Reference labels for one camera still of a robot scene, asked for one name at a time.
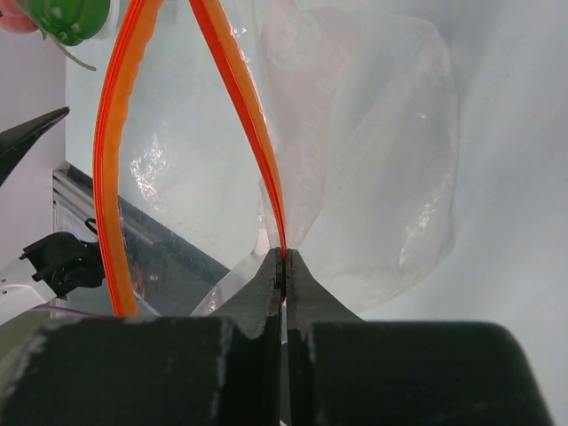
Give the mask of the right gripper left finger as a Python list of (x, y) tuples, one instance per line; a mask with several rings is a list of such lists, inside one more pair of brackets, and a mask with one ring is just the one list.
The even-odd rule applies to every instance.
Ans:
[(228, 318), (248, 339), (258, 338), (280, 305), (277, 281), (282, 267), (279, 248), (250, 254), (229, 271), (194, 308), (193, 317)]

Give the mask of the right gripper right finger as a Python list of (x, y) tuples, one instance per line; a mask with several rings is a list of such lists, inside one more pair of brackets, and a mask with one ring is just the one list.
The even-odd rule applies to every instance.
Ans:
[(287, 333), (290, 342), (305, 339), (314, 323), (360, 323), (349, 310), (312, 275), (298, 250), (286, 255)]

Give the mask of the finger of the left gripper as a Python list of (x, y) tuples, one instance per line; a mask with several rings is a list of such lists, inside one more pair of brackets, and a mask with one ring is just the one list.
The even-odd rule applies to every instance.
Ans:
[(62, 121), (69, 112), (70, 108), (64, 106), (1, 133), (0, 185), (4, 184), (38, 139)]

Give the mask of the red bell pepper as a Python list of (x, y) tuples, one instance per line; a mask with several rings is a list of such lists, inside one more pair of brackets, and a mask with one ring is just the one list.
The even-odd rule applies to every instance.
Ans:
[(38, 26), (22, 11), (13, 0), (1, 0), (1, 29), (13, 34), (34, 33)]

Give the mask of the green bell pepper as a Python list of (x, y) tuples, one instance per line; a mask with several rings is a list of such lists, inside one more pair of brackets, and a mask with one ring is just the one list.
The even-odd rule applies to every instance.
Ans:
[(32, 21), (61, 44), (74, 47), (94, 37), (105, 25), (110, 0), (27, 0)]

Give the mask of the clear zip top bag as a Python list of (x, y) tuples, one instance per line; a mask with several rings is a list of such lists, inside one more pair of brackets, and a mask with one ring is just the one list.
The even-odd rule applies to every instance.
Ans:
[(119, 200), (231, 271), (296, 249), (355, 312), (454, 243), (454, 1), (132, 1), (99, 102), (93, 195), (114, 313)]

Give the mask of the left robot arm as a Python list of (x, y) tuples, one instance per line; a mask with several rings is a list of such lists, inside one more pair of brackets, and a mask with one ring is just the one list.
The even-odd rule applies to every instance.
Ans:
[[(17, 168), (39, 138), (70, 112), (67, 106), (40, 115), (1, 133), (1, 182)], [(57, 232), (22, 250), (1, 269), (1, 323), (31, 310), (50, 310), (77, 288), (98, 288), (105, 272), (97, 242)]]

